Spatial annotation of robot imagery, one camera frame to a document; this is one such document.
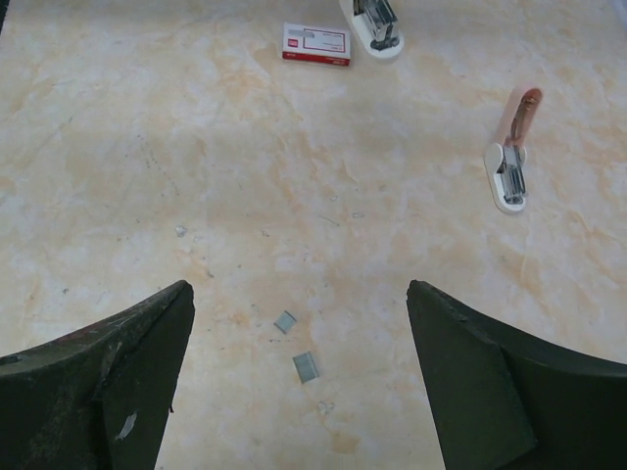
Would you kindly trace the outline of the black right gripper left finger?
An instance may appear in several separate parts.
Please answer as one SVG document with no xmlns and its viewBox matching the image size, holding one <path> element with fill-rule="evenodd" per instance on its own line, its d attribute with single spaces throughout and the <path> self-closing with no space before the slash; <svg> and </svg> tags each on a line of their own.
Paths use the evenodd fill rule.
<svg viewBox="0 0 627 470">
<path fill-rule="evenodd" d="M 184 280 L 1 359 L 4 469 L 153 469 L 194 322 Z"/>
</svg>

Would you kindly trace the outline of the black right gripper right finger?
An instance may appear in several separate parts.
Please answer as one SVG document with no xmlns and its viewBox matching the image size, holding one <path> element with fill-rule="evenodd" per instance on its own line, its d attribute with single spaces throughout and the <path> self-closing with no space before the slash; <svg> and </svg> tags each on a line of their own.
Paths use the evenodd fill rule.
<svg viewBox="0 0 627 470">
<path fill-rule="evenodd" d="M 448 469 L 623 469 L 626 366 L 413 280 L 410 327 Z"/>
</svg>

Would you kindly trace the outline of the pink white mini stapler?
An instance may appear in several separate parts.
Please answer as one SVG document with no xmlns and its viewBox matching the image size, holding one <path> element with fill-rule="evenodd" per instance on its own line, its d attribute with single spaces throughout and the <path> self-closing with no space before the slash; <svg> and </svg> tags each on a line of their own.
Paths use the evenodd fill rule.
<svg viewBox="0 0 627 470">
<path fill-rule="evenodd" d="M 501 212 L 518 214 L 525 209 L 527 189 L 524 165 L 527 151 L 524 141 L 543 97 L 539 86 L 515 87 L 509 94 L 493 140 L 484 154 L 493 201 Z"/>
</svg>

